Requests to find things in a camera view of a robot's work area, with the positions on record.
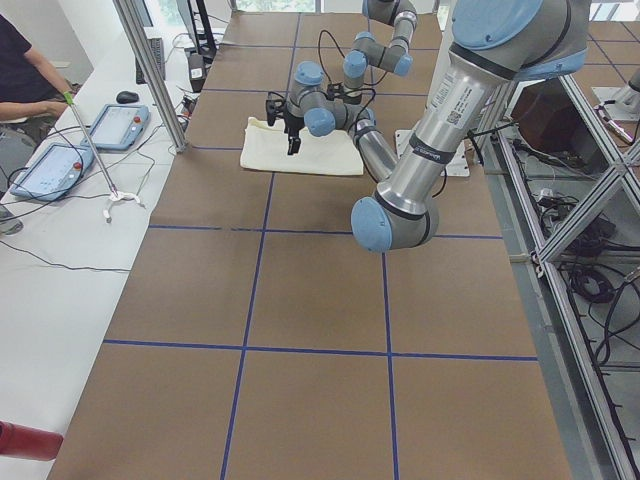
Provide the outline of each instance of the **white desk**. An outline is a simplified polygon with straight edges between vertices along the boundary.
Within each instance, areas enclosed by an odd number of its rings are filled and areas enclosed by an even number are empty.
[[[173,37],[165,38],[165,57]],[[174,105],[183,95],[178,87],[190,90],[186,64],[181,49],[176,49],[166,64],[167,88]],[[138,92],[140,102],[149,106],[151,118],[137,146],[162,120],[148,87],[136,85],[134,79],[133,52],[123,34],[83,86],[76,103],[90,123],[105,103],[115,103],[119,91]],[[57,127],[72,125],[75,120],[67,110]],[[75,144],[82,139],[79,133],[67,138]],[[51,141],[63,140],[47,140],[36,155]],[[0,240],[56,263],[130,269],[173,161],[166,130],[160,128],[142,152],[156,161],[140,191],[146,209],[133,202],[118,204],[112,209],[112,223],[107,224],[102,216],[106,197],[69,198],[22,218],[24,229],[11,237],[0,235]],[[103,160],[114,165],[109,171],[120,190],[136,192],[151,161],[133,154],[115,165],[123,156],[106,154]],[[96,171],[94,162],[86,175]],[[105,193],[109,193],[107,184],[98,174],[74,188],[71,195]],[[3,203],[16,200],[7,194]],[[16,215],[37,206],[30,202],[8,205]],[[0,245],[0,265],[0,419],[64,434],[127,274],[53,268],[4,245]],[[52,463],[0,456],[0,478],[42,480]]]

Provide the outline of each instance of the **white cloth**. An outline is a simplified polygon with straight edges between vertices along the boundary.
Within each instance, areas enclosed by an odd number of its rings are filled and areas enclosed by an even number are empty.
[[[362,159],[346,132],[334,131],[316,138],[305,128],[300,131],[300,139],[300,153],[287,155],[284,120],[276,120],[270,127],[267,122],[249,117],[240,165],[273,172],[362,175]]]

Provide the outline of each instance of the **tablet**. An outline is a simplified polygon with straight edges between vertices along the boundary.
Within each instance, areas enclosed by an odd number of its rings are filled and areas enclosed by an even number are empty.
[[[66,195],[93,163],[84,146],[52,143],[13,182],[13,195],[50,202]]]
[[[149,121],[144,105],[109,104],[102,107],[89,133],[100,150],[128,150]]]

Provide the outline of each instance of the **black shirt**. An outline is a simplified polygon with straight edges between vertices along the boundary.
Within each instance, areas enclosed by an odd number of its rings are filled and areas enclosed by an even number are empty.
[[[29,41],[0,15],[0,102],[39,102],[58,93],[24,58],[30,48]]]

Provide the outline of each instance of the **label sticker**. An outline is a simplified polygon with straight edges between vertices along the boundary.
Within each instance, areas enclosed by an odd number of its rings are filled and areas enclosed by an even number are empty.
[[[449,96],[449,93],[451,92],[454,83],[455,83],[455,78],[453,77],[453,75],[451,75],[450,73],[447,73],[444,76],[442,83],[440,84],[440,88],[438,89],[436,94],[433,96],[430,107],[432,107],[434,110],[437,111],[438,108],[440,108],[444,104],[444,102],[447,100],[447,97]]]
[[[455,101],[455,103],[449,102],[450,104],[453,104],[453,108],[447,109],[446,111],[440,110],[438,112],[438,117],[443,122],[446,122],[458,129],[463,129],[465,128],[469,117],[471,117],[471,114],[483,97],[484,90],[482,88],[465,86],[457,101]]]

